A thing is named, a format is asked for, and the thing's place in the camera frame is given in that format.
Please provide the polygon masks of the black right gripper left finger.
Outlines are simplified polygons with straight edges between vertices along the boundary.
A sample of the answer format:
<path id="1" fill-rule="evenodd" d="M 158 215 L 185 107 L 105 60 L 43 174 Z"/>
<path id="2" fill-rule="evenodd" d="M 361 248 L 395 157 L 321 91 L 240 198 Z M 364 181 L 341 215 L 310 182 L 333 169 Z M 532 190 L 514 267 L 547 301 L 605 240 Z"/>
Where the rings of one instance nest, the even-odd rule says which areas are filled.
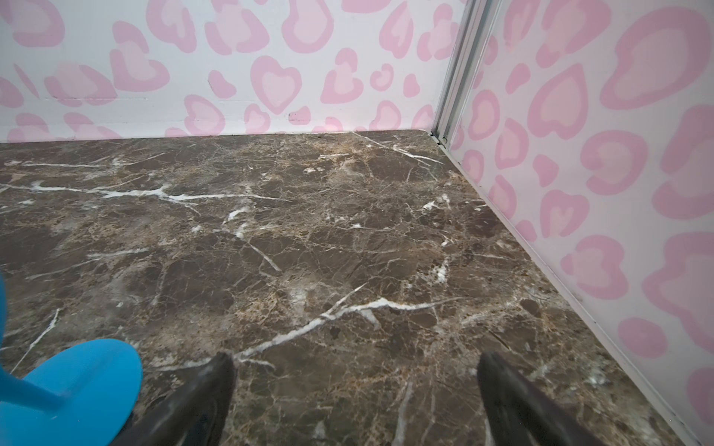
<path id="1" fill-rule="evenodd" d="M 219 445 L 228 417 L 236 369 L 226 353 L 120 433 L 114 445 Z"/>

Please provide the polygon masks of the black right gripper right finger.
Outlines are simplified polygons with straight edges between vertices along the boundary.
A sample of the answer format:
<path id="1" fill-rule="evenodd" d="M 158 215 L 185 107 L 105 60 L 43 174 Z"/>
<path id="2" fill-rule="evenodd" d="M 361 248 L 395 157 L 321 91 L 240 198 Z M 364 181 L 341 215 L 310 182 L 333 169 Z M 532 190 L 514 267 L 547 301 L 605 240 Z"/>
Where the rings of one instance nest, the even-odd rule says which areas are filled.
<path id="1" fill-rule="evenodd" d="M 477 380 L 494 444 L 604 446 L 498 353 L 481 355 Z"/>

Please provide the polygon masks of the blue wine glass front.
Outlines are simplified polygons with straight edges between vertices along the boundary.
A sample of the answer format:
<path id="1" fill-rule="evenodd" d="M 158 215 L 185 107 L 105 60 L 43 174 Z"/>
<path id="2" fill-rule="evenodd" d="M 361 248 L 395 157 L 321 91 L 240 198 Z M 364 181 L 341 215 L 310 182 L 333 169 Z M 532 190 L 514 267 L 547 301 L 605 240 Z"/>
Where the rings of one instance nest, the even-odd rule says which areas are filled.
<path id="1" fill-rule="evenodd" d="M 141 391 L 139 353 L 97 339 L 51 357 L 23 379 L 1 371 L 3 445 L 108 445 Z"/>

